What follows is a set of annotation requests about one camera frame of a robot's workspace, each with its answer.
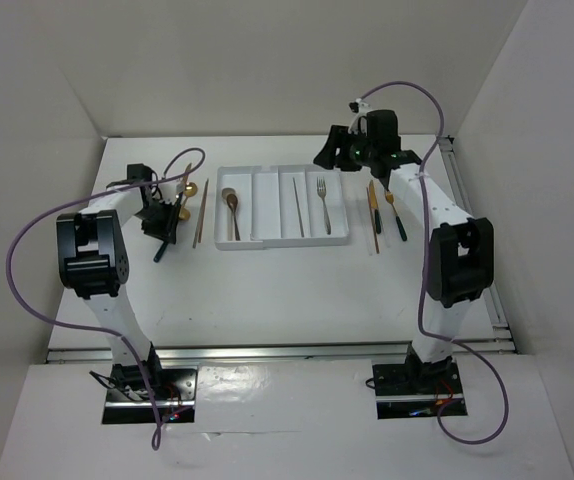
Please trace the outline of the gold spoon green handle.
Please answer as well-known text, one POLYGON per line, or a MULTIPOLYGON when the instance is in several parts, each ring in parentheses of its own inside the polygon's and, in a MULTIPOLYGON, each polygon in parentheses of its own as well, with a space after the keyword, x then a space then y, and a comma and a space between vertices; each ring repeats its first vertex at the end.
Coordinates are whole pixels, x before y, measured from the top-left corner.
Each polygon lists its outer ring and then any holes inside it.
POLYGON ((181 209, 186 207, 189 198, 198 193, 198 186, 194 182, 189 182, 185 185, 181 195, 181 209))
MULTIPOLYGON (((191 217, 191 212, 187 208, 182 207, 180 209, 180 213, 178 215, 179 222, 186 222, 190 219, 190 217, 191 217)), ((161 259, 163 258, 164 254, 165 254, 167 247, 168 247, 167 243, 161 244, 160 248, 158 249, 158 251, 156 252, 156 254, 153 258, 153 261, 155 263, 159 263, 161 261, 161 259)))

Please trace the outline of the silver fork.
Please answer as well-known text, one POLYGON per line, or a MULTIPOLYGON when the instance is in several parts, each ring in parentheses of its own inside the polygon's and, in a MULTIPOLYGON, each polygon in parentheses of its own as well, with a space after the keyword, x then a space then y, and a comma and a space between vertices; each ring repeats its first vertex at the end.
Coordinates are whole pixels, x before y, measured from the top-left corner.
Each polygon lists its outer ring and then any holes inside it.
POLYGON ((331 234, 331 221, 330 221, 330 216, 329 216, 329 212, 328 212, 328 207, 326 204, 326 195, 327 195, 326 182, 323 178, 318 178, 316 180, 316 190, 317 190, 318 197, 320 198, 320 200, 322 202, 323 220, 324 220, 326 234, 330 235, 331 234))

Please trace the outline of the gold fork green handle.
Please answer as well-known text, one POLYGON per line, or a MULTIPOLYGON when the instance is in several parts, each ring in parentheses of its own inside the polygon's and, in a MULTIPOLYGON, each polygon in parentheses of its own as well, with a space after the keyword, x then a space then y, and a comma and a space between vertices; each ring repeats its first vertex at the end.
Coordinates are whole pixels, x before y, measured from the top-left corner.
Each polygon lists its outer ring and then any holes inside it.
POLYGON ((395 206, 395 200, 394 200, 393 193, 390 192, 389 190, 386 190, 385 191, 385 199, 386 199, 387 203, 390 205, 390 207, 392 208, 399 236, 403 242, 406 242, 408 240, 408 236, 407 236, 405 227, 403 225, 402 219, 401 219, 401 217, 398 213, 398 210, 395 206))

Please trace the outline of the metal chopstick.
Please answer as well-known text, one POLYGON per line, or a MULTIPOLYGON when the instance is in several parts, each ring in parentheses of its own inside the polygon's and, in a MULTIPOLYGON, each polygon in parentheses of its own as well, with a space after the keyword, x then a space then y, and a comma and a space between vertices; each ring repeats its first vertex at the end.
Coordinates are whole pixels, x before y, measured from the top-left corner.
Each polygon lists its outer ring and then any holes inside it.
POLYGON ((295 177, 292 178, 292 184, 293 184, 294 197, 295 197, 295 203, 296 203, 296 211, 297 211, 297 217, 298 217, 299 231, 300 231, 301 238, 305 238, 305 231, 304 231, 304 225, 303 225, 303 220, 302 220, 302 212, 301 212, 301 206, 300 206, 298 186, 297 186, 295 177))

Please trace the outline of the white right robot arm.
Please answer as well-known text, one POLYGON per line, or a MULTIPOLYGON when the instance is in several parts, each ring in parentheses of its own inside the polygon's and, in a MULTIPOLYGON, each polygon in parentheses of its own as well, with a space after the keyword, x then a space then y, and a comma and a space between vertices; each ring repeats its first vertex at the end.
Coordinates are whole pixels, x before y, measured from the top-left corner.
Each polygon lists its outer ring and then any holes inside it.
POLYGON ((351 123, 331 127, 314 162, 344 172, 368 168, 423 224, 423 297, 402 378, 406 388, 427 393, 446 376, 464 318, 493 281, 493 227, 452 202, 423 160, 403 149, 394 111, 376 110, 360 100, 350 109, 351 123))

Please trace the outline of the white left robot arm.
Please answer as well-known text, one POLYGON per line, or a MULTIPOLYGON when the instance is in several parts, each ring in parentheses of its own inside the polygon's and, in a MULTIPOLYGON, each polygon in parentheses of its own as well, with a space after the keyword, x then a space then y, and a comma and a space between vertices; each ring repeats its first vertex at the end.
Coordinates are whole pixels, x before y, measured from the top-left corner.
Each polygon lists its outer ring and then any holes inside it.
POLYGON ((180 203, 156 199, 153 180, 150 167, 130 164, 127 178, 110 183, 105 196, 77 213, 59 216, 56 222, 60 279, 110 335, 109 386, 130 388, 143 399, 160 394, 165 376, 127 295, 130 264, 122 227, 138 218, 144 235, 165 245, 176 242, 180 203))

